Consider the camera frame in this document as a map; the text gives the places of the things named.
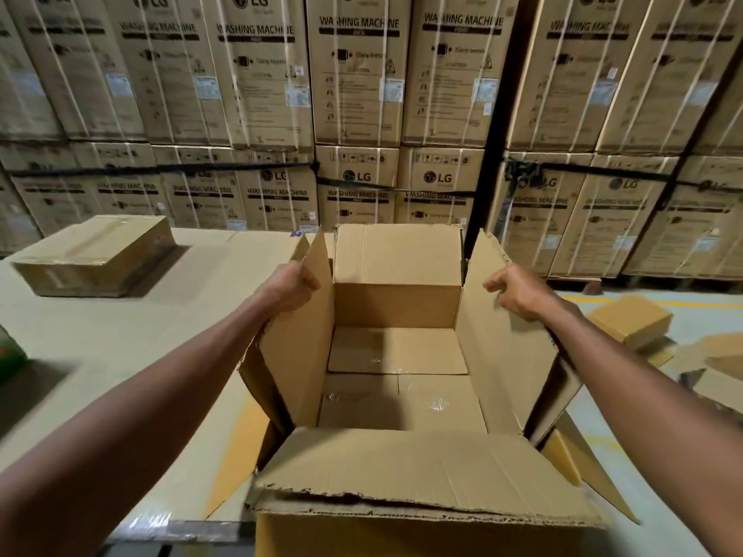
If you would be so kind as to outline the green packet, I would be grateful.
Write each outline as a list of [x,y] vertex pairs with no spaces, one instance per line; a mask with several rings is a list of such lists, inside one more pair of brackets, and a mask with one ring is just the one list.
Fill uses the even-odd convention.
[[30,362],[18,342],[0,325],[0,384],[21,371]]

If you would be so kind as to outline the small closed cardboard box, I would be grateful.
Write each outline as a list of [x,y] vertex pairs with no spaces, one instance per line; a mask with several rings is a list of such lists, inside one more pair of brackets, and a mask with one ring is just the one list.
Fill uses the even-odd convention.
[[639,350],[663,338],[673,314],[643,296],[622,296],[593,309],[587,318],[619,343]]

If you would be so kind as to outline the person's left forearm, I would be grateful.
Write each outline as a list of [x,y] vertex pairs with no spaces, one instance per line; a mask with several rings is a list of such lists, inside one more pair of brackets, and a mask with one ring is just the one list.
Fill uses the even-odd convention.
[[282,299],[254,294],[6,468],[0,557],[93,555],[181,454]]

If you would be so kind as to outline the flat sealed cardboard box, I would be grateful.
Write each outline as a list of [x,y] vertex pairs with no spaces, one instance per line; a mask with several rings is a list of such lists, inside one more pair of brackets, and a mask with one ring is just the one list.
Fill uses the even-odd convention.
[[177,249],[164,216],[97,215],[10,256],[42,297],[118,299]]

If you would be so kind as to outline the person's right hand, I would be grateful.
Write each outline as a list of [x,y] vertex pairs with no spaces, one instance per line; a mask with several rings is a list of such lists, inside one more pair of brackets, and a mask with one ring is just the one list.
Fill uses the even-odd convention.
[[509,263],[482,283],[498,303],[526,321],[547,321],[564,301],[540,277],[517,263]]

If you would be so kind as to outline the stack of large printed cartons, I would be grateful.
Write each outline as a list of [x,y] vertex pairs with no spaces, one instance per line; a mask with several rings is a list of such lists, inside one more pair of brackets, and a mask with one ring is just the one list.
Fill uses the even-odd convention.
[[0,257],[98,214],[743,280],[743,0],[0,0]]

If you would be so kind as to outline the wooden pallet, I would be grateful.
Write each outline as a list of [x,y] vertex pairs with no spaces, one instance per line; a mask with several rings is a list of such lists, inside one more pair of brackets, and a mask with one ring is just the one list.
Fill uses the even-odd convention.
[[556,291],[577,292],[582,296],[592,297],[602,296],[608,292],[632,292],[644,290],[707,292],[743,296],[743,280],[619,275],[617,278],[613,279],[589,276],[548,276],[546,282]]

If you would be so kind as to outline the flattened cardboard pieces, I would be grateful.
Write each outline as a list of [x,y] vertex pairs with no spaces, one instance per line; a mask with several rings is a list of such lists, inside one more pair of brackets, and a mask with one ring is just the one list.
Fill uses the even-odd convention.
[[658,369],[743,426],[743,332],[714,334],[691,345],[662,337],[638,353]]

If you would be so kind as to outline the person's right forearm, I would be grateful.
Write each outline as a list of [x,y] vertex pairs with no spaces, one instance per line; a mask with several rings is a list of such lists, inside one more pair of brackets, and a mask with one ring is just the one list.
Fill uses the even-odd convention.
[[655,494],[712,557],[743,557],[743,429],[567,301],[540,299],[535,314]]

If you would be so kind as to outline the person's left hand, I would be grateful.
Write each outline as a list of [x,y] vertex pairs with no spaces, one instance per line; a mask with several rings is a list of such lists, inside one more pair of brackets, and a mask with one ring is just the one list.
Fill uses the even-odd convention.
[[288,264],[290,262],[278,265],[253,294],[257,304],[261,305],[271,316],[299,309],[313,295],[290,295],[288,292]]

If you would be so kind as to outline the large cardboard box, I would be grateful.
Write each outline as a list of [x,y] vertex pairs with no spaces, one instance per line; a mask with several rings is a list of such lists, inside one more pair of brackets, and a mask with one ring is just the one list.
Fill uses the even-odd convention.
[[582,384],[558,342],[483,281],[480,231],[344,224],[291,234],[320,280],[252,341],[210,509],[253,480],[255,557],[578,557],[611,514],[640,520],[565,410]]

